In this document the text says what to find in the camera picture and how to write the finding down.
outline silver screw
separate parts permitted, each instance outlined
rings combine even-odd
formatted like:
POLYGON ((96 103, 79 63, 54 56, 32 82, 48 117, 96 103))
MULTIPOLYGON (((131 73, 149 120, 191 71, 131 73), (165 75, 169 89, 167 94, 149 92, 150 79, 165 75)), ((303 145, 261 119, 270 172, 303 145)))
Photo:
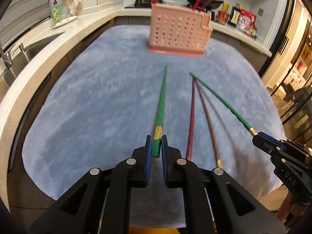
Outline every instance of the silver screw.
POLYGON ((129 165, 133 165, 133 164, 135 164, 136 163, 136 160, 135 159, 128 159, 127 160, 127 164, 129 164, 129 165))
POLYGON ((98 168, 93 168, 90 170, 91 175, 98 175, 99 174, 99 169, 98 168))
POLYGON ((216 175, 222 175, 224 173, 224 171, 221 169, 221 168, 215 168, 213 170, 213 172, 216 174, 216 175))
POLYGON ((185 165, 185 164, 186 164, 186 160, 185 160, 185 159, 178 159, 178 160, 177 160, 177 164, 179 164, 179 165, 185 165))

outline sink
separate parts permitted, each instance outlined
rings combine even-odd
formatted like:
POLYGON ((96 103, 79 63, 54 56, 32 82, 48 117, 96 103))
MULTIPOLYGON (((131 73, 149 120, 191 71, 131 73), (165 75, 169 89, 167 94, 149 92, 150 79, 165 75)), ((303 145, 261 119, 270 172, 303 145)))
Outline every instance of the sink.
POLYGON ((10 86, 27 64, 49 43, 55 40, 62 33, 47 37, 25 47, 25 53, 18 54, 12 61, 13 65, 9 70, 5 69, 0 75, 0 102, 9 90, 10 86))

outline finger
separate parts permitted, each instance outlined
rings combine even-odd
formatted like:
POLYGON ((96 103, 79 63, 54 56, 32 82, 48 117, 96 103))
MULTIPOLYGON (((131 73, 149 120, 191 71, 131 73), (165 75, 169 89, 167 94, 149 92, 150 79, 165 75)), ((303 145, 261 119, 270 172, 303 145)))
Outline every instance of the finger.
POLYGON ((291 206, 291 213, 294 216, 299 216, 301 217, 305 210, 307 209, 308 205, 300 205, 298 202, 295 202, 292 206, 291 206))
POLYGON ((287 220, 287 217, 289 216, 291 212, 291 206, 293 204, 293 195, 288 192, 285 200, 283 201, 282 205, 280 206, 280 210, 277 213, 277 218, 282 222, 285 223, 287 220))

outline plate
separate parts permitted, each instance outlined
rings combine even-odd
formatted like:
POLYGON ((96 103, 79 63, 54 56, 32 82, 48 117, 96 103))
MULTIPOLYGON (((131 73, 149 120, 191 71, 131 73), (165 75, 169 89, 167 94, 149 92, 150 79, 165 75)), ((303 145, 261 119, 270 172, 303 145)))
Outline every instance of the plate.
POLYGON ((78 18, 78 16, 73 16, 73 17, 63 19, 63 20, 59 21, 58 23, 56 23, 54 26, 51 26, 51 28, 54 29, 54 28, 58 28, 60 26, 66 25, 69 22, 74 21, 77 18, 78 18))

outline red package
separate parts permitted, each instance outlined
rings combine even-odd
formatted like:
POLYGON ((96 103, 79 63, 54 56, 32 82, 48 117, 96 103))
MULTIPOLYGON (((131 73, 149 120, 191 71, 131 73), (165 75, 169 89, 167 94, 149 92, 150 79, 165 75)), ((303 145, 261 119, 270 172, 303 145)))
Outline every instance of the red package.
POLYGON ((257 16, 255 16, 251 12, 241 10, 241 14, 239 15, 236 27, 250 36, 252 34, 252 29, 255 28, 256 19, 257 16))

